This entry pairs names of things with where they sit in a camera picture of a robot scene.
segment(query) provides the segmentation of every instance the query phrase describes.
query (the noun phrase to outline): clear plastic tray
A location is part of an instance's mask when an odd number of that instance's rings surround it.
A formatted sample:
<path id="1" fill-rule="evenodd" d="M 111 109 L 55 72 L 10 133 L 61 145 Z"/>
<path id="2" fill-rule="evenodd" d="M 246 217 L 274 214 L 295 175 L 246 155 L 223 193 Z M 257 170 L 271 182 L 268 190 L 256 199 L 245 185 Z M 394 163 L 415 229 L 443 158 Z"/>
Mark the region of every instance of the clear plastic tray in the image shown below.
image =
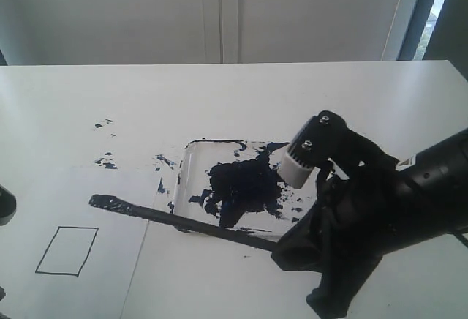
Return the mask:
<path id="1" fill-rule="evenodd" d="M 233 230 L 262 237 L 282 236 L 310 209 L 316 196 L 313 177 L 300 190 L 272 181 L 286 145 L 233 140 L 189 143 L 175 189 L 174 214 L 222 226 L 223 203 L 247 202 L 253 210 L 247 211 L 231 227 Z"/>

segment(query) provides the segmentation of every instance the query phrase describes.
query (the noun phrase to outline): white cylindrical part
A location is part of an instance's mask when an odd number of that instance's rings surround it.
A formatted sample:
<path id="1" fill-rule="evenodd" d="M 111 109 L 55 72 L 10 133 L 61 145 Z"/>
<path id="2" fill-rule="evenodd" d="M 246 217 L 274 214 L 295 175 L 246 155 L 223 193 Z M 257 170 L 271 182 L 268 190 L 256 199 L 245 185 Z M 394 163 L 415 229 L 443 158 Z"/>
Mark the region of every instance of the white cylindrical part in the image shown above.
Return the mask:
<path id="1" fill-rule="evenodd" d="M 300 189 L 307 181 L 314 168 L 305 168 L 297 163 L 288 152 L 284 154 L 277 173 L 286 182 L 286 184 Z"/>

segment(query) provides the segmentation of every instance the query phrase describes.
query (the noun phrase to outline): black outline rectangle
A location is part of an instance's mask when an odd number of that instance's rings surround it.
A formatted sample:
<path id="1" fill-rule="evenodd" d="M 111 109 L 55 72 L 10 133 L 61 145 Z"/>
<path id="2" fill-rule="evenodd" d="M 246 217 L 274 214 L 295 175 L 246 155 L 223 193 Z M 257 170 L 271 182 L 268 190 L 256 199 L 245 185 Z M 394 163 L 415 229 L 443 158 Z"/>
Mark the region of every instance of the black outline rectangle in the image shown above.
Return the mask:
<path id="1" fill-rule="evenodd" d="M 48 272 L 48 271 L 39 271 L 39 267 L 41 266 L 42 261 L 44 260 L 45 256 L 47 255 L 47 252 L 50 249 L 50 246 L 52 245 L 53 240 L 57 237 L 57 234 L 59 233 L 60 229 L 91 229 L 91 230 L 96 231 L 94 233 L 93 240 L 91 241 L 91 244 L 89 245 L 88 254 L 86 255 L 85 260 L 83 261 L 83 264 L 81 264 L 80 269 L 78 270 L 78 273 L 76 273 L 76 274 L 75 273 L 51 273 L 51 272 Z M 35 273 L 36 274 L 47 274 L 47 275 L 70 275 L 72 277 L 79 277 L 81 269 L 83 269 L 86 261 L 89 258 L 89 254 L 91 253 L 91 248 L 93 247 L 94 240 L 96 239 L 98 231 L 99 231 L 99 228 L 91 228 L 91 227 L 85 227 L 85 226 L 58 226 L 56 233 L 53 234 L 53 238 L 50 240 L 49 245 L 45 249 L 44 255 L 42 255 L 42 258 L 41 258 L 39 264 L 37 264 Z"/>

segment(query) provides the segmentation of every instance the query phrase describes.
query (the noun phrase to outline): screw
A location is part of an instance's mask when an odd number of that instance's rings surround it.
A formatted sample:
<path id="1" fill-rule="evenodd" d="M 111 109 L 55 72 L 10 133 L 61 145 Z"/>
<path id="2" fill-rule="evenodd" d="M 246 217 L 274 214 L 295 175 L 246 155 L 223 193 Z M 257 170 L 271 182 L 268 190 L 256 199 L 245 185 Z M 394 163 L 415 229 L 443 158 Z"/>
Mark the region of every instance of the screw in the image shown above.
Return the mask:
<path id="1" fill-rule="evenodd" d="M 330 118 L 328 118 L 327 116 L 323 116 L 322 118 L 320 118 L 319 123 L 323 125 L 327 125 L 329 121 L 330 121 Z"/>
<path id="2" fill-rule="evenodd" d="M 310 151 L 310 150 L 312 149 L 312 142 L 309 141 L 309 140 L 304 141 L 304 142 L 302 142 L 301 147 L 302 147 L 303 149 L 305 149 L 306 151 Z"/>

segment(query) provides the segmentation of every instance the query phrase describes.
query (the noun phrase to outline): drawn rectangle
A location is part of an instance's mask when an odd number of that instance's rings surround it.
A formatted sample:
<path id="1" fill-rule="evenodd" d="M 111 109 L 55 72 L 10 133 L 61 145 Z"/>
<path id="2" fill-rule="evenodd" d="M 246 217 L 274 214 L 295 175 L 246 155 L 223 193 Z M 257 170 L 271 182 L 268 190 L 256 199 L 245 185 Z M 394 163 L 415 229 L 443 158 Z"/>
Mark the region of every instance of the drawn rectangle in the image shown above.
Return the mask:
<path id="1" fill-rule="evenodd" d="M 91 253 L 99 228 L 59 226 L 45 249 L 37 274 L 78 277 Z"/>

